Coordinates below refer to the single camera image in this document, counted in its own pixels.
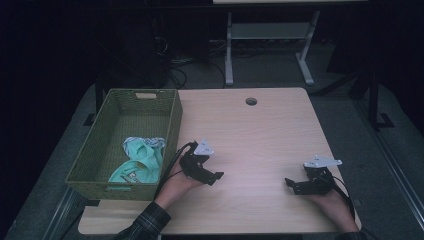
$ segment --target cloth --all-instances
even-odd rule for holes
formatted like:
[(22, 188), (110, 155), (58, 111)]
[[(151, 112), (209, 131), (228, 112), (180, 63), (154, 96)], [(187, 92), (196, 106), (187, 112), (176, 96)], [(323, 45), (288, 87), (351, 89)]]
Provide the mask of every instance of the cloth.
[[(133, 224), (118, 233), (114, 240), (156, 240), (171, 217), (155, 202), (151, 202), (136, 218)], [(363, 232), (351, 232), (338, 235), (335, 240), (367, 240)]]
[(129, 137), (122, 144), (130, 158), (110, 176), (109, 182), (156, 183), (163, 163), (163, 138)]

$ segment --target basket handle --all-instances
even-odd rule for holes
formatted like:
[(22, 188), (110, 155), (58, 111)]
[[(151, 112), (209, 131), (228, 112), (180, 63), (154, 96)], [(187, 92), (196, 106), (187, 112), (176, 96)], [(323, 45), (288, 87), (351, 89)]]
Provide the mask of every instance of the basket handle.
[(135, 97), (138, 99), (157, 99), (156, 93), (135, 93)]
[(129, 186), (107, 186), (106, 191), (120, 191), (120, 192), (131, 192), (132, 189)]

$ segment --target hand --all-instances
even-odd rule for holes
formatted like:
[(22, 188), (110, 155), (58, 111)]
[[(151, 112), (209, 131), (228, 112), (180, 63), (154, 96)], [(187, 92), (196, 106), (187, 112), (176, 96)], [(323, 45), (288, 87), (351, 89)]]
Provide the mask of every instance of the hand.
[(156, 204), (165, 210), (171, 206), (172, 203), (179, 200), (190, 189), (203, 185), (203, 183), (187, 177), (182, 172), (180, 159), (175, 162), (169, 173), (168, 180), (165, 182), (155, 199)]
[(325, 195), (306, 195), (305, 197), (317, 204), (324, 214), (336, 224), (341, 233), (359, 231), (349, 207), (334, 189)]

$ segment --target white bracket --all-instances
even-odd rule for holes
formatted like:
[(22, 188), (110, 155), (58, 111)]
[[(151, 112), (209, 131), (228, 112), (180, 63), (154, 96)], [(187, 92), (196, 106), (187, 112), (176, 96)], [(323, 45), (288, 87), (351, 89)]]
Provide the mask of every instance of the white bracket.
[(342, 160), (335, 160), (335, 159), (315, 155), (315, 158), (313, 160), (306, 162), (303, 165), (305, 167), (310, 167), (310, 168), (321, 168), (321, 167), (336, 166), (340, 164), (342, 164)]
[(206, 139), (203, 138), (202, 142), (197, 145), (197, 148), (194, 150), (195, 155), (212, 155), (214, 153), (213, 149), (208, 145)]

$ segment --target hole in table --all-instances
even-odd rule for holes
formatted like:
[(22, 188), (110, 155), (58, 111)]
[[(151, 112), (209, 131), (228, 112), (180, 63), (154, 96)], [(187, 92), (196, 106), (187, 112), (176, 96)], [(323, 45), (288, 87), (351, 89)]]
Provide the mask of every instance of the hole in table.
[(255, 106), (258, 103), (256, 98), (246, 98), (246, 104), (249, 106)]

